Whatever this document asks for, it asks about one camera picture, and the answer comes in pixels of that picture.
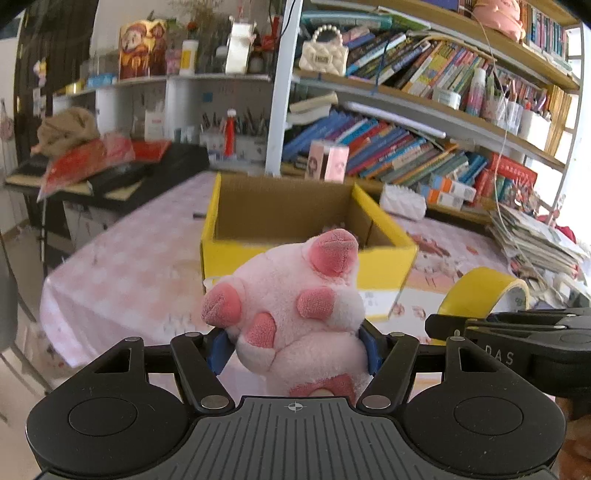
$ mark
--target handbag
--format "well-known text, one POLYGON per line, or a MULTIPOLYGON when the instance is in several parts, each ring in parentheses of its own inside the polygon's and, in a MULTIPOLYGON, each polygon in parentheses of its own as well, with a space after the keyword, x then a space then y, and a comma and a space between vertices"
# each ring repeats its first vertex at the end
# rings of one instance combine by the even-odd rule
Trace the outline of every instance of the handbag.
POLYGON ((343 45, 343 35, 334 25, 322 25, 314 32, 312 40, 305 41, 301 49, 299 66, 302 70, 345 76, 349 48, 343 45), (338 43, 318 42, 318 35, 326 30, 336 33, 338 43))

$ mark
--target dark wooden door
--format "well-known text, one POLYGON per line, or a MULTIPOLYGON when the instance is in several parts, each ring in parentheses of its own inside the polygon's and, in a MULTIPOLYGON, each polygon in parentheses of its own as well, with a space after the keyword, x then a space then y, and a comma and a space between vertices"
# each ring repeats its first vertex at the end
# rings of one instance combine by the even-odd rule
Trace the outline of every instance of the dark wooden door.
MULTIPOLYGON (((19 163, 30 156, 38 143, 41 119, 33 116, 33 90, 38 77, 33 67, 47 61, 47 83, 41 94, 47 98, 51 115, 53 93, 79 78, 80 65, 89 57, 90 38, 98 0, 37 0, 25 11, 18 42, 14 76, 15 140, 19 163)), ((36 199, 27 199, 31 223, 40 225, 41 208, 36 199)), ((61 202, 47 205, 49 231, 69 237, 61 202)))

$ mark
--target tablecloth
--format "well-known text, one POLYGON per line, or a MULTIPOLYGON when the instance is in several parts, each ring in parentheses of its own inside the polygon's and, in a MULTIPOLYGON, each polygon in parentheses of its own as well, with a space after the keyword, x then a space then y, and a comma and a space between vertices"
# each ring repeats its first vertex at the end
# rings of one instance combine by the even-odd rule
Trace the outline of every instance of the tablecloth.
MULTIPOLYGON (((71 367, 85 365, 128 336, 146 345, 188 331, 200 319, 199 242, 215 173, 203 172, 120 220, 76 252, 45 281, 41 324, 71 367)), ((488 238, 434 220, 396 219, 421 248, 384 333, 426 340, 424 319, 437 311, 462 270, 484 265, 506 271, 488 238)), ((235 356, 220 376, 235 400, 266 392, 264 381, 235 356)))

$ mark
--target silver screw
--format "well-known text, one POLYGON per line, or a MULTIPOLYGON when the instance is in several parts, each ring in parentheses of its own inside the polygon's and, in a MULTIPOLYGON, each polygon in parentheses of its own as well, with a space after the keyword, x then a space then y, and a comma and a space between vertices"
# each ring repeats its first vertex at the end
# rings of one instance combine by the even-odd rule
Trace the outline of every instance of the silver screw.
POLYGON ((208 395, 201 401, 201 406, 208 410, 221 410, 229 405, 230 401, 223 395, 208 395))
POLYGON ((383 410, 388 408, 392 402, 388 397, 383 395, 369 395, 363 399, 363 406, 371 410, 383 410))

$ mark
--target pink box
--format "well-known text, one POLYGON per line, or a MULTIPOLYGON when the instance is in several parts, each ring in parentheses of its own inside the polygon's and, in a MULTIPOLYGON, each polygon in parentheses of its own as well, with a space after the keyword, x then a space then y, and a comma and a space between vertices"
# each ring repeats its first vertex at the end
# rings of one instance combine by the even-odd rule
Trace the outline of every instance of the pink box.
POLYGON ((343 183, 349 147, 326 140, 313 140, 308 154, 306 178, 343 183))

